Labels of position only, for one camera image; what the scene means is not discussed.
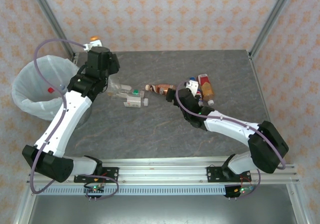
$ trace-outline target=plastic bottle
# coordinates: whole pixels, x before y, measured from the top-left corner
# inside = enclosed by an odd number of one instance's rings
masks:
[[[203,100],[207,101],[209,106],[212,106],[214,104],[213,98],[215,96],[215,93],[212,89],[208,75],[207,74],[198,75],[197,81],[201,85],[202,94],[204,96]]]
[[[195,77],[190,77],[190,80],[194,80],[196,81]],[[198,97],[199,98],[199,106],[203,106],[204,105],[204,101],[202,100],[202,93],[201,93],[201,89],[200,89],[200,84],[199,84],[199,87],[198,87],[198,90],[196,91],[196,94],[195,94],[195,97]]]
[[[143,90],[132,89],[130,85],[120,84],[117,74],[110,75],[108,79],[108,88],[106,90],[108,95],[115,95],[116,93],[126,93],[129,95],[134,95],[143,98],[145,92]]]
[[[137,96],[131,96],[125,93],[116,94],[111,96],[112,100],[121,101],[123,102],[124,106],[126,107],[136,107],[140,108],[141,106],[148,106],[149,105],[149,99],[147,98],[141,98]]]
[[[167,95],[168,89],[176,89],[174,85],[167,85],[167,84],[159,84],[159,85],[146,85],[145,90],[156,92],[161,95]]]
[[[136,96],[136,97],[141,97],[141,98],[143,98],[145,96],[145,92],[143,90],[125,90],[125,89],[121,89],[121,93],[129,94],[129,95]]]

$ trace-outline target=metal floor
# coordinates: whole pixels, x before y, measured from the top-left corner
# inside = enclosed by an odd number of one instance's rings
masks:
[[[263,185],[250,197],[222,195],[37,196],[29,224],[296,224],[285,185]]]

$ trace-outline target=white bottle cap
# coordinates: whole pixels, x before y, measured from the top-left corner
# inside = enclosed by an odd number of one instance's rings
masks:
[[[123,90],[131,90],[132,89],[132,87],[130,85],[121,85],[121,88]]]
[[[211,105],[214,105],[214,101],[213,101],[213,100],[209,100],[209,101],[208,101],[208,105],[210,105],[210,106],[211,106]]]
[[[148,104],[149,104],[149,99],[148,99],[148,98],[145,98],[145,99],[143,100],[143,105],[144,105],[144,106],[148,106]]]

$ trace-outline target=patterned wallpaper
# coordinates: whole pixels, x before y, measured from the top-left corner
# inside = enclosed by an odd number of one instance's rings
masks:
[[[68,39],[112,51],[250,50],[275,2],[48,0]]]
[[[320,0],[289,0],[254,64],[320,223]]]
[[[48,122],[25,114],[11,97],[11,85],[21,68],[32,61],[34,49],[54,38],[51,27],[34,0],[0,1],[0,223],[13,222],[26,176],[30,170],[21,151],[32,145]],[[66,57],[59,44],[49,44],[40,56]]]

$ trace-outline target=white plastic bag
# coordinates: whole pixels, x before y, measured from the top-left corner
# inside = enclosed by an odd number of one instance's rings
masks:
[[[79,69],[70,60],[52,55],[38,58],[37,63],[42,75],[63,92]],[[21,110],[43,120],[53,120],[62,104],[59,93],[50,93],[50,86],[38,75],[33,61],[17,75],[11,93]]]

